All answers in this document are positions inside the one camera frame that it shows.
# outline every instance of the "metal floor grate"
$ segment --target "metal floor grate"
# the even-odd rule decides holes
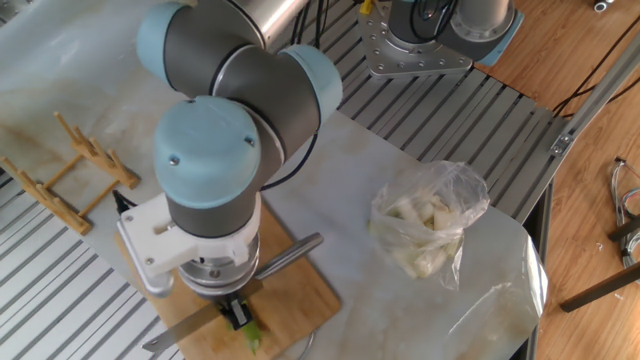
[[[0,175],[0,358],[182,359],[140,348],[153,306],[7,174]]]
[[[342,75],[339,110],[422,162],[470,164],[487,181],[492,205],[524,222],[559,166],[548,149],[565,121],[477,69],[372,77],[357,11],[350,0],[333,3],[321,39],[321,49]],[[309,27],[303,41],[311,43],[314,34]]]

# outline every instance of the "plastic bag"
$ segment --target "plastic bag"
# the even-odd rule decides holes
[[[409,276],[438,276],[457,290],[464,229],[488,206],[487,185],[469,166],[432,162],[378,192],[370,232]]]

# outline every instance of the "screw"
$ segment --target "screw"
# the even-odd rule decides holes
[[[244,142],[251,145],[251,147],[253,147],[256,144],[256,142],[250,136],[246,136],[244,138]]]

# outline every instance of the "marble surface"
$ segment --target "marble surface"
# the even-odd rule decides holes
[[[51,177],[75,155],[52,116],[60,111],[140,175],[134,191],[120,187],[127,197],[142,202],[158,194],[153,131],[183,96],[140,67],[134,39],[146,9],[160,1],[40,0],[4,26],[0,155],[35,179]],[[413,159],[336,113],[300,174],[265,193],[293,238],[319,231],[326,239],[311,259],[342,309],[319,331],[310,358],[508,358],[537,322],[535,300],[543,300],[538,289],[546,286],[535,252],[521,226],[494,209],[467,232],[459,292],[430,279],[412,281],[376,251],[366,233],[370,202],[413,166]],[[53,190],[81,209],[109,182],[81,163]],[[84,240],[131,279],[113,242],[115,204],[104,200],[88,218],[94,229]],[[301,346],[284,357],[296,358]]]
[[[320,328],[309,359],[508,359],[537,324],[544,270],[522,226],[494,208],[465,231],[459,291],[435,278],[412,280],[385,260],[367,233],[371,200],[417,166],[336,113],[298,175],[264,193],[293,238],[325,238],[310,258],[342,309]]]
[[[0,156],[34,179],[48,180],[75,156],[53,117],[59,111],[102,146],[113,148],[142,179],[135,202],[161,190],[155,180],[152,136],[162,114],[184,96],[140,65],[135,35],[147,9],[161,0],[40,0],[0,31]],[[88,161],[53,186],[78,210],[111,178]],[[128,280],[113,244],[117,213],[109,196],[88,215],[84,237]]]

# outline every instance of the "wooden floor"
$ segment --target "wooden floor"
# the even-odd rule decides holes
[[[602,14],[592,10],[592,0],[515,3],[525,14],[523,27],[500,62],[483,70],[549,108],[571,94],[640,15],[636,0],[616,1]],[[640,25],[595,81],[639,30]],[[609,179],[616,155],[640,167],[640,86],[600,113],[556,176],[546,266],[549,300],[538,359],[640,359],[640,285],[631,284],[571,314],[558,308],[559,302],[623,268],[618,245],[606,237],[615,228]],[[640,187],[640,181],[627,176],[621,190],[631,187]]]

